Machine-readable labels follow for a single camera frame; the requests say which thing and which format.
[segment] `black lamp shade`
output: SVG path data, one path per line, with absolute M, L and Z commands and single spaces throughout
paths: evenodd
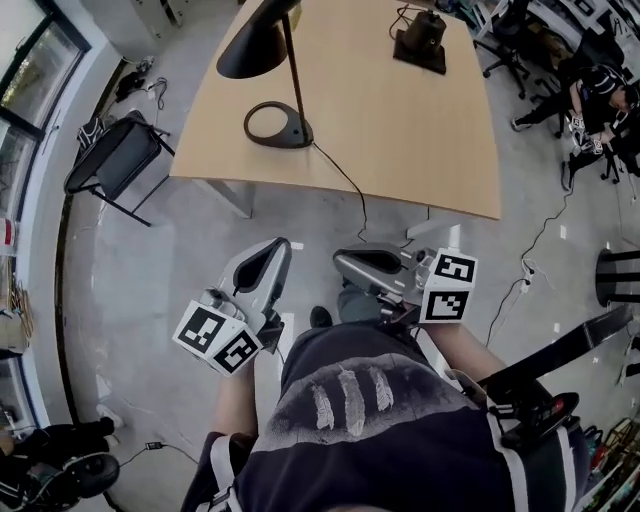
M 301 0 L 265 0 L 238 31 L 218 59 L 227 78 L 252 78 L 276 68 L 287 57 L 278 21 Z

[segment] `desk lamp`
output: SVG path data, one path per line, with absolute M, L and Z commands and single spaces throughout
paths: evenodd
M 293 52 L 288 12 L 301 0 L 265 0 L 238 31 L 218 59 L 216 69 L 227 78 L 243 79 L 267 73 L 289 56 L 298 111 L 279 101 L 267 101 L 253 107 L 244 118 L 244 131 L 256 144 L 295 149 L 313 142 L 311 126 L 304 118 L 298 69 Z M 274 135 L 259 137 L 249 131 L 249 119 L 263 108 L 277 108 L 287 116 L 285 127 Z

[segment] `black and white fiducial marker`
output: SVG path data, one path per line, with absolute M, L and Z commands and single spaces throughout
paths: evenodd
M 246 323 L 192 300 L 173 341 L 229 376 L 255 357 L 262 343 Z
M 478 260 L 440 249 L 429 270 L 422 296 L 420 322 L 462 322 L 475 286 Z

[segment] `black t-shirt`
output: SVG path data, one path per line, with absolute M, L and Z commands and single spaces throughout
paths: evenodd
M 609 104 L 611 94 L 624 85 L 622 77 L 613 69 L 604 65 L 584 68 L 578 72 L 577 80 L 582 81 L 578 93 L 587 133 L 599 133 L 604 130 L 605 123 L 613 125 L 616 120 L 622 121 L 626 117 Z
M 513 510 L 485 414 L 415 344 L 360 324 L 307 336 L 264 434 L 232 437 L 238 500 L 243 512 Z M 209 452 L 219 436 L 207 438 L 184 512 L 218 491 Z

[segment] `window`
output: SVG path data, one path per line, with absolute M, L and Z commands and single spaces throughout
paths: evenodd
M 53 0 L 0 0 L 0 216 L 19 220 L 33 156 L 90 46 Z

